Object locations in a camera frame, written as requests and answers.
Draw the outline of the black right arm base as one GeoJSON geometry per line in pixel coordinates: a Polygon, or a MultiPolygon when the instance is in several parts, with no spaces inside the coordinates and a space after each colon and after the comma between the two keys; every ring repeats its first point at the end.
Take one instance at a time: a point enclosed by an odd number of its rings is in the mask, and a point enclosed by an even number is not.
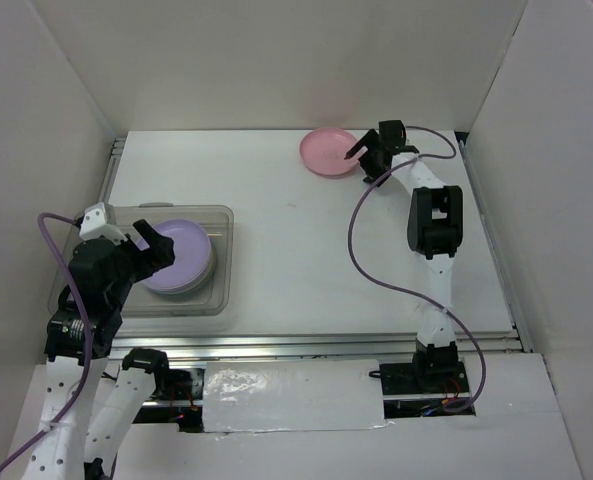
{"type": "Polygon", "coordinates": [[[410,362],[380,364],[368,376],[380,381],[385,396],[460,396],[469,392],[464,363],[458,357],[451,358],[448,363],[441,363],[425,353],[417,352],[410,362]]]}

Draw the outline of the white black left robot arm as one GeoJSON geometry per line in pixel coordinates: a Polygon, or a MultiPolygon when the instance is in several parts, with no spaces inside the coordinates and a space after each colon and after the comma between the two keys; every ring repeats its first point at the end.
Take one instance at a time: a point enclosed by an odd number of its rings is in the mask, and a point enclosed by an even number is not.
{"type": "Polygon", "coordinates": [[[47,384],[39,430],[24,447],[30,454],[26,479],[110,478],[142,404],[172,390],[167,355],[136,348],[124,357],[106,403],[93,410],[128,294],[174,262],[172,239],[145,220],[134,228],[144,249],[127,235],[112,240],[100,231],[83,232],[69,261],[52,250],[66,285],[47,325],[47,384]]]}

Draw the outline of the purple plate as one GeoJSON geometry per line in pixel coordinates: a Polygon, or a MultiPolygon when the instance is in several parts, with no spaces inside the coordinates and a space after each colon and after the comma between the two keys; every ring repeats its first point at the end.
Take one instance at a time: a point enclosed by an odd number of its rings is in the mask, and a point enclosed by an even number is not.
{"type": "Polygon", "coordinates": [[[172,219],[154,226],[154,230],[174,242],[174,263],[142,281],[149,290],[160,294],[186,292],[208,277],[214,260],[211,240],[198,223],[172,219]]]}

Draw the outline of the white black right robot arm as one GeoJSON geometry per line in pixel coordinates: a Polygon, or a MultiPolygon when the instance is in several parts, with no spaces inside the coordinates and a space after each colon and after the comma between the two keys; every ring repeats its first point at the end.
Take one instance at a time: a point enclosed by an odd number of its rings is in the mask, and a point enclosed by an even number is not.
{"type": "Polygon", "coordinates": [[[392,379],[432,392],[456,375],[457,339],[449,316],[452,304],[452,269],[463,240],[463,192],[448,185],[430,169],[428,157],[408,143],[400,120],[381,121],[345,154],[359,156],[368,190],[397,180],[410,196],[407,221],[409,249],[420,263],[427,291],[405,293],[426,302],[416,335],[416,351],[409,367],[390,370],[392,379]]]}

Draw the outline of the cream plate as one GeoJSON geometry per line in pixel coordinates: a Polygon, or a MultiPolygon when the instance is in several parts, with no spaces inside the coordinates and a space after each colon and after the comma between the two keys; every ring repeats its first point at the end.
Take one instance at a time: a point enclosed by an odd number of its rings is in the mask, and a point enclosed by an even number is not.
{"type": "Polygon", "coordinates": [[[143,282],[151,292],[159,295],[193,294],[203,288],[212,278],[217,255],[210,248],[205,255],[181,252],[175,263],[143,282]]]}

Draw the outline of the pink plate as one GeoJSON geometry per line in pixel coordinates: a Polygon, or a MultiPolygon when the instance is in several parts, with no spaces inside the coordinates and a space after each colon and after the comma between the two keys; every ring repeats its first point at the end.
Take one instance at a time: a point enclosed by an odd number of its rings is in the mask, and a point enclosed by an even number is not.
{"type": "Polygon", "coordinates": [[[323,127],[307,133],[300,142],[299,154],[304,166],[325,177],[339,177],[353,171],[358,155],[346,159],[347,152],[358,139],[346,130],[323,127]]]}

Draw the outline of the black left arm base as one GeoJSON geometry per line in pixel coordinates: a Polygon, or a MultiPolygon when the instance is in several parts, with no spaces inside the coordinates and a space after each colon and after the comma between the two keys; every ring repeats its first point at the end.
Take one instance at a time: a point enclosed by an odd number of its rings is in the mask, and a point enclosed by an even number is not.
{"type": "Polygon", "coordinates": [[[141,406],[133,424],[169,424],[180,432],[202,433],[204,368],[172,369],[162,389],[141,406]]]}

